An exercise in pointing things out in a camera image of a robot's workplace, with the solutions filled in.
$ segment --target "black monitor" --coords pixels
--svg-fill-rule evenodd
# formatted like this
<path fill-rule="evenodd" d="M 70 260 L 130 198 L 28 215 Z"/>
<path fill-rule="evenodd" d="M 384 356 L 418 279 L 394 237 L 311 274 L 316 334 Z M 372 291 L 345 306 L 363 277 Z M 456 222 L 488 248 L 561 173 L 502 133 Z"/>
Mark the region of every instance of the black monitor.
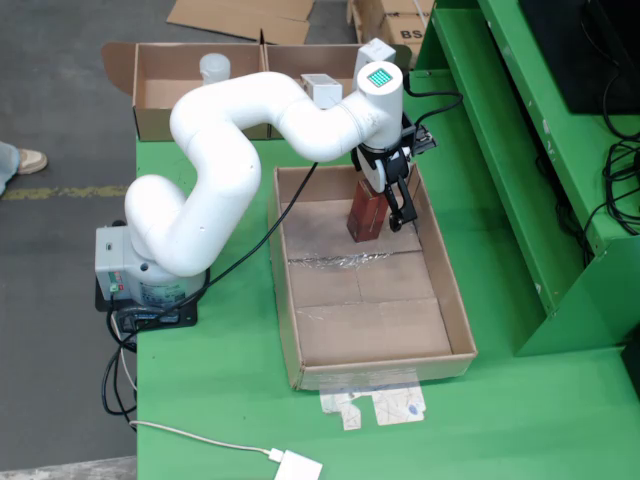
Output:
<path fill-rule="evenodd" d="M 602 113 L 604 89 L 619 72 L 607 111 L 640 113 L 640 0 L 520 0 L 520 5 L 570 111 Z"/>

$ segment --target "wooden block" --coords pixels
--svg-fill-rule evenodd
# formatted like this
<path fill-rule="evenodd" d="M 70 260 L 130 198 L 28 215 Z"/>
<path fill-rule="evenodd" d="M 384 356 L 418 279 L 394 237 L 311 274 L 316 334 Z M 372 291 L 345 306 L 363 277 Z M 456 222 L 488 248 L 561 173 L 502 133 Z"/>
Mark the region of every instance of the wooden block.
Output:
<path fill-rule="evenodd" d="M 383 193 L 376 192 L 366 179 L 358 182 L 347 220 L 347 229 L 356 243 L 378 238 L 388 207 Z"/>

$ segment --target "white adapter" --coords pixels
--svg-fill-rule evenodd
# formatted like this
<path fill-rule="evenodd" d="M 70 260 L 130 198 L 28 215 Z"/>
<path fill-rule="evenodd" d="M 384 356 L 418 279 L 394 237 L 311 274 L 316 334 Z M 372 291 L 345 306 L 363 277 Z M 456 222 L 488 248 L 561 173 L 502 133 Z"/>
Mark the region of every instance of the white adapter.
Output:
<path fill-rule="evenodd" d="M 318 480 L 322 464 L 287 450 L 272 448 L 269 460 L 279 462 L 280 467 L 273 480 Z"/>

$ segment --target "concrete floor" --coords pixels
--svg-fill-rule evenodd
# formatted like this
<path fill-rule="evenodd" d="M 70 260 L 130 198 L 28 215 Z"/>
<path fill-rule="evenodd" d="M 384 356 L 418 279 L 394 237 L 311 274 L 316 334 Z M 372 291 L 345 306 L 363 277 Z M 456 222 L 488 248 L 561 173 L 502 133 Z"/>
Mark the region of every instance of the concrete floor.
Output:
<path fill-rule="evenodd" d="M 0 471 L 135 454 L 99 395 L 114 344 L 93 308 L 94 231 L 123 217 L 135 172 L 131 100 L 107 80 L 100 48 L 243 41 L 166 24 L 173 3 L 2 3 L 0 139 L 50 165 L 0 199 Z M 308 43 L 355 42 L 345 3 L 317 1 Z"/>

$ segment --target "green display screen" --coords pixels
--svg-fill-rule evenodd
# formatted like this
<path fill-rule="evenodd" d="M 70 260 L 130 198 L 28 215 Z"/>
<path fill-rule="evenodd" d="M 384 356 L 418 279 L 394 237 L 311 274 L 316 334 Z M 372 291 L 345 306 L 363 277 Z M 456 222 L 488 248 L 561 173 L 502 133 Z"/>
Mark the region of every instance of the green display screen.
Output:
<path fill-rule="evenodd" d="M 367 77 L 376 87 L 381 87 L 391 81 L 391 75 L 383 68 L 379 68 Z"/>

